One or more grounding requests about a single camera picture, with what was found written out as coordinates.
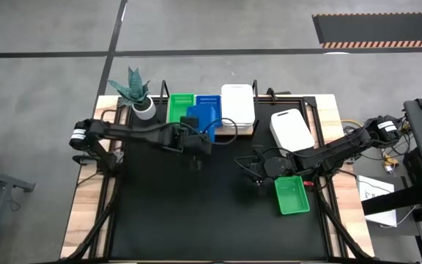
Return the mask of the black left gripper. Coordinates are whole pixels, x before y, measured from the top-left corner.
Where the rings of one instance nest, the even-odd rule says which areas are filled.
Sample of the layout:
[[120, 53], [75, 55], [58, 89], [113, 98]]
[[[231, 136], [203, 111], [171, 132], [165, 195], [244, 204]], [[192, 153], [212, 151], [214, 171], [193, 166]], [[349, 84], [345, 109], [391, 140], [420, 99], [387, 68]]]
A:
[[[208, 136], [196, 133], [189, 128], [171, 126], [165, 132], [165, 148], [182, 154], [210, 154], [212, 143]], [[190, 169], [201, 169], [201, 156], [193, 155]]]

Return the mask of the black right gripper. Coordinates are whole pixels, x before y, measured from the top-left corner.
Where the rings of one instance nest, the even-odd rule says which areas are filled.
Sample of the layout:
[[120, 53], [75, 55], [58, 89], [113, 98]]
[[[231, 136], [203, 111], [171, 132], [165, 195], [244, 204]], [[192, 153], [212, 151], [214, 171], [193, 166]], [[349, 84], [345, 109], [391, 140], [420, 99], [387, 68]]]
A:
[[266, 158], [258, 162], [259, 170], [262, 173], [263, 180], [256, 180], [256, 185], [259, 191], [263, 189], [268, 191], [270, 189], [270, 179], [284, 177], [292, 173], [292, 162], [287, 158]]

